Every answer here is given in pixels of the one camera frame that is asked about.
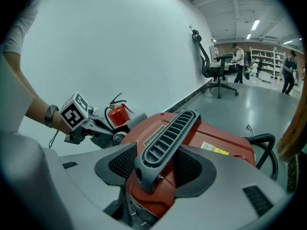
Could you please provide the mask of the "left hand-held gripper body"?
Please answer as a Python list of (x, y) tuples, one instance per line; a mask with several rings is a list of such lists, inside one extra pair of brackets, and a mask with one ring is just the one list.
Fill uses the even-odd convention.
[(111, 127), (101, 116), (99, 109), (90, 106), (79, 92), (75, 92), (64, 102), (59, 114), (71, 130), (66, 135), (65, 142), (79, 145), (86, 136), (90, 136), (91, 141), (100, 148), (114, 146)]

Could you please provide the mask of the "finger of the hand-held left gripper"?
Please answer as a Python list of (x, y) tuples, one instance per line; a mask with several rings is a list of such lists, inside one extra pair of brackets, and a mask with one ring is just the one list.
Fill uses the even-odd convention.
[(114, 145), (119, 145), (122, 140), (125, 138), (125, 136), (128, 134), (129, 129), (128, 128), (115, 128), (112, 130), (113, 137), (112, 141)]

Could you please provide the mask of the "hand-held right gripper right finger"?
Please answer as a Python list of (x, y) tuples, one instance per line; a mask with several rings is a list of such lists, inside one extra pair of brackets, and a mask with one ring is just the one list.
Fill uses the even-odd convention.
[[(293, 198), (248, 162), (192, 146), (216, 167), (214, 183), (200, 196), (176, 199), (155, 230), (265, 230)], [(244, 189), (256, 186), (272, 207), (259, 216)]]

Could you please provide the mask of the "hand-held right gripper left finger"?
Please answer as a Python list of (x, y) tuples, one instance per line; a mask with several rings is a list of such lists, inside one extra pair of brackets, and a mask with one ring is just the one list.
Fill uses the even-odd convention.
[(136, 143), (60, 157), (44, 150), (52, 182), (73, 230), (130, 230), (127, 177), (136, 157)]

